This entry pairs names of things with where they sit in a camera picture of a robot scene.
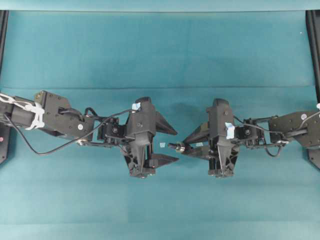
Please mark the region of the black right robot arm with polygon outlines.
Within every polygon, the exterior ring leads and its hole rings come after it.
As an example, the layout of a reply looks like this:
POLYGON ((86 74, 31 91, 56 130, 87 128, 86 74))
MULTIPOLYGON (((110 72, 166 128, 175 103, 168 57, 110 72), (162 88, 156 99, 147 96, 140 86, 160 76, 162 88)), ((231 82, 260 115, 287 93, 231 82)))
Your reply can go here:
POLYGON ((239 148, 281 151, 297 141, 307 149, 309 161, 320 166, 320 114, 317 111, 293 112, 284 116, 249 118, 234 123, 236 117, 228 103, 216 102, 207 108, 208 122, 200 125, 181 143, 170 144, 183 155, 209 162, 208 174, 231 177, 239 148))

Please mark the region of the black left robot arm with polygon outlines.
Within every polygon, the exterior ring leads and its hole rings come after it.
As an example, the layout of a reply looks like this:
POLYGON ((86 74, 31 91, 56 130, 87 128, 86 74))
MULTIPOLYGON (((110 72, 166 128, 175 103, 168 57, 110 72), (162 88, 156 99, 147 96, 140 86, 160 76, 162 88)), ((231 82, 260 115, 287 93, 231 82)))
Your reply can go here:
POLYGON ((69 140, 57 150, 73 143, 90 147, 119 147, 129 175, 142 179, 154 175, 157 168, 178 160, 154 153, 153 139, 157 133, 177 135, 177 132, 156 110, 150 97, 137 99, 126 112, 128 118, 125 124, 120 124, 117 113, 99 116, 91 107, 81 113, 71 107, 67 98, 44 90, 38 92, 34 100, 4 93, 0 95, 1 127, 13 127, 17 132, 21 129, 40 130, 69 140))

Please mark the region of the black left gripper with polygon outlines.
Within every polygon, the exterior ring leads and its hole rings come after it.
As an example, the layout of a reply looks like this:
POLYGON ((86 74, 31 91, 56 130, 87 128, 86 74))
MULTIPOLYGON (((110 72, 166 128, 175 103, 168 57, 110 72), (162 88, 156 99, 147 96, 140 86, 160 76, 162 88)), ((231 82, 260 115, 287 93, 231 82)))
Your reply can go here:
MULTIPOLYGON (((176 130, 167 122, 161 113, 156 111, 155 128, 157 132, 177 135, 176 130)), ((129 175, 136 178, 147 178, 156 174, 156 169, 174 163, 179 158, 153 153, 153 136, 124 137, 123 153, 129 175)))

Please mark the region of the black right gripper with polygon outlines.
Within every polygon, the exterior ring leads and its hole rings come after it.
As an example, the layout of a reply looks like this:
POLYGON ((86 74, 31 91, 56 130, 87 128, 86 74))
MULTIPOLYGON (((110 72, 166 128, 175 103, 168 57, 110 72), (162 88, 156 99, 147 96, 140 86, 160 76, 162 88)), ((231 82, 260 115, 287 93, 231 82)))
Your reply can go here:
POLYGON ((185 144, 195 144, 200 142, 207 142, 209 146, 186 145, 182 155, 209 160, 208 175, 216 178, 232 177, 239 153, 239 146, 232 143, 223 136, 210 138, 209 122, 202 123, 197 127, 183 142, 185 144))

